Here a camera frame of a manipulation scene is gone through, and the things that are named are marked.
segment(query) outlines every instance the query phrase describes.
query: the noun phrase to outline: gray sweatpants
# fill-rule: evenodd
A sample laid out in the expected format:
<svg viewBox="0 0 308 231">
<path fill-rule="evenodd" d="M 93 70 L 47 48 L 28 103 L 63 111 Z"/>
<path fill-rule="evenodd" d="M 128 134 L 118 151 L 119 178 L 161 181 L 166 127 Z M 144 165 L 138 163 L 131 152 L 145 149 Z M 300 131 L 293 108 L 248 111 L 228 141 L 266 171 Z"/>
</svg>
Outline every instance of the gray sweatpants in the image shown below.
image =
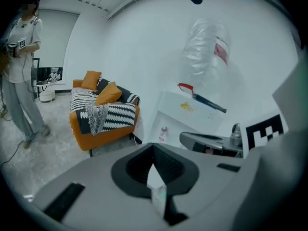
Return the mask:
<svg viewBox="0 0 308 231">
<path fill-rule="evenodd" d="M 42 131 L 46 125 L 42 115 L 34 102 L 33 93 L 31 93 L 31 81 L 22 83 L 11 83 L 5 77 L 2 78 L 2 88 L 5 104 L 12 117 L 12 121 L 25 135 L 25 141 L 34 139 L 35 134 L 23 112 L 26 112 L 33 125 L 39 131 Z"/>
</svg>

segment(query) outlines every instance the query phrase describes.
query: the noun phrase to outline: person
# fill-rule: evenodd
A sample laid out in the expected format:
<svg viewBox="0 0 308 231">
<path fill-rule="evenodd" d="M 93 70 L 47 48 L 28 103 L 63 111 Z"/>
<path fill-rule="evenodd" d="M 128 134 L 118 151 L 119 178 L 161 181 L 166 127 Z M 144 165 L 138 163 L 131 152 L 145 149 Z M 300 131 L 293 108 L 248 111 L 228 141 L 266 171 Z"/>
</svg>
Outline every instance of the person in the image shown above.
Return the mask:
<svg viewBox="0 0 308 231">
<path fill-rule="evenodd" d="M 2 89 L 7 109 L 12 121 L 25 135 L 23 141 L 25 149 L 30 146 L 31 141 L 35 138 L 35 133 L 23 110 L 43 136 L 50 133 L 49 127 L 44 123 L 34 102 L 31 88 L 32 54 L 40 47 L 42 30 L 42 20 L 36 16 L 39 1 L 26 0 L 23 2 L 22 16 L 13 24 L 7 44 L 17 44 L 20 39 L 26 38 L 26 46 L 20 50 L 18 46 L 14 49 L 15 53 L 10 57 L 7 70 L 2 75 Z"/>
</svg>

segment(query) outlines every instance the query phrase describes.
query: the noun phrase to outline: white cloth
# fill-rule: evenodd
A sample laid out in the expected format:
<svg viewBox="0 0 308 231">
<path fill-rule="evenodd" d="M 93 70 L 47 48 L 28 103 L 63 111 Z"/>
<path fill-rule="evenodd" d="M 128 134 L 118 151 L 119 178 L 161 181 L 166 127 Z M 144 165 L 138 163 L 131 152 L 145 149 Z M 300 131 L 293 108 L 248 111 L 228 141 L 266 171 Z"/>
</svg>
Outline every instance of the white cloth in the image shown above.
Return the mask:
<svg viewBox="0 0 308 231">
<path fill-rule="evenodd" d="M 11 30 L 11 33 L 8 37 L 8 44 L 17 43 L 18 40 L 24 37 L 26 37 L 26 45 L 33 43 L 40 44 L 42 20 L 38 19 L 37 24 L 34 25 L 34 19 L 34 16 L 27 21 L 19 19 L 17 24 Z M 4 75 L 11 83 L 22 83 L 24 81 L 28 81 L 31 79 L 32 64 L 33 62 L 31 53 L 28 53 L 26 56 L 22 57 L 11 58 L 8 66 L 8 72 L 4 73 Z"/>
</svg>

